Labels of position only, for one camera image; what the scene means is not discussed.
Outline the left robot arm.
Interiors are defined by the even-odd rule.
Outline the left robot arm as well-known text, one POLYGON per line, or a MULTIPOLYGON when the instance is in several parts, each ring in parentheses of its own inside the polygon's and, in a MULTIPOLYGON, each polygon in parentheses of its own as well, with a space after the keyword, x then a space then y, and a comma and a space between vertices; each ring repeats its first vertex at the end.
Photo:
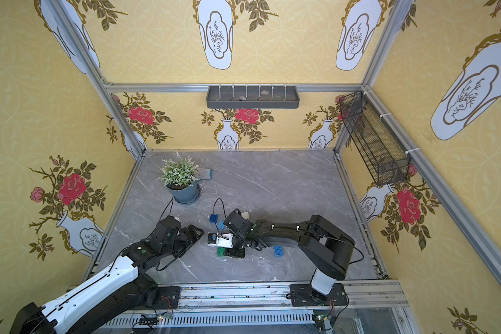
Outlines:
POLYGON ((23 307, 16 315, 11 333, 92 333, 127 310, 163 303, 168 309, 176 298, 164 292, 148 271, 165 257, 182 257, 204 230, 182 227, 173 216, 157 223, 146 237, 125 247, 105 269, 43 306, 23 307))

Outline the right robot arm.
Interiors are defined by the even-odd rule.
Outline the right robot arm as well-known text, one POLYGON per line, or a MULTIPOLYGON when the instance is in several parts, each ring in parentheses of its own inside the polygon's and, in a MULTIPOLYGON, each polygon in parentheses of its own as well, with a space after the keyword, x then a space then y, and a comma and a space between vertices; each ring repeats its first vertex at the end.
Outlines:
POLYGON ((352 237, 317 214, 298 224, 274 224, 263 219, 252 222, 234 210, 224 224, 239 252, 274 246, 300 249, 315 266, 311 289, 322 296, 330 295, 335 283, 345 279, 356 250, 352 237))

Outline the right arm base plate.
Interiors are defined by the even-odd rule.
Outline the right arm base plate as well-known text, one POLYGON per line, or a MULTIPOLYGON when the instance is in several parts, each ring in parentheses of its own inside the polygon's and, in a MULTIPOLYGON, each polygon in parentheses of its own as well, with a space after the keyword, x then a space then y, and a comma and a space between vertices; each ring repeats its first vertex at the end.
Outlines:
POLYGON ((344 286, 336 283, 328 294, 313 289, 311 284, 292 284, 286 298, 294 307, 302 306, 346 306, 347 294, 344 286))

